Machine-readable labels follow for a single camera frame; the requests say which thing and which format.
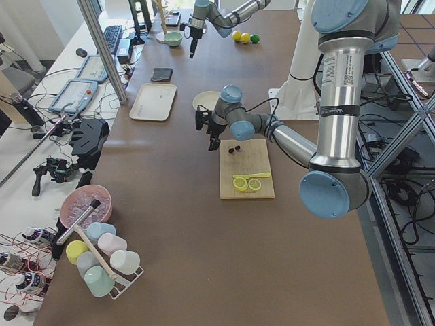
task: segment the cutting board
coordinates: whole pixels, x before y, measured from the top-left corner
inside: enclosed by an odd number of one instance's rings
[[[229,153],[237,145],[240,151]],[[258,199],[275,198],[272,178],[258,178],[261,189],[254,192],[249,188],[240,192],[232,185],[233,175],[271,172],[267,144],[264,139],[221,141],[219,146],[220,198],[221,199]]]

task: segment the yellow cup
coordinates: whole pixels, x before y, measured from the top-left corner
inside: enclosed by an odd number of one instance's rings
[[[85,251],[89,251],[86,244],[81,240],[71,241],[67,245],[67,258],[69,262],[73,265],[77,265],[77,258],[84,253]]]

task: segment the keyboard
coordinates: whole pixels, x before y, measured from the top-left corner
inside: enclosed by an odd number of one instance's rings
[[[118,44],[120,42],[120,37],[122,34],[121,25],[108,26],[104,30],[104,38],[106,40],[107,46],[111,54],[115,54],[118,49]]]

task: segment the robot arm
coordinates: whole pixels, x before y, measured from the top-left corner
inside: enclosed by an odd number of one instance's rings
[[[203,37],[203,28],[205,20],[208,19],[222,37],[231,34],[231,28],[246,21],[251,15],[258,10],[264,9],[271,0],[249,0],[243,5],[233,10],[223,17],[214,2],[209,0],[196,0],[194,11],[188,24],[181,24],[180,29],[183,31],[186,26],[190,27],[189,37],[192,38],[190,44],[190,58],[195,55],[198,40]]]
[[[212,113],[196,113],[197,129],[208,122],[209,150],[219,147],[226,125],[239,141],[261,133],[309,169],[299,190],[313,214],[340,217],[364,204],[370,182],[355,158],[364,55],[395,46],[399,10],[400,0],[315,2],[312,23],[324,54],[317,146],[275,116],[247,113],[240,89],[226,86]]]

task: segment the black mouse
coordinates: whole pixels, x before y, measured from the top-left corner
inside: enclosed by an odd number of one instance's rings
[[[81,56],[82,58],[85,58],[88,55],[87,51],[85,49],[82,49],[82,48],[78,48],[75,51],[75,54],[77,54],[78,56]]]

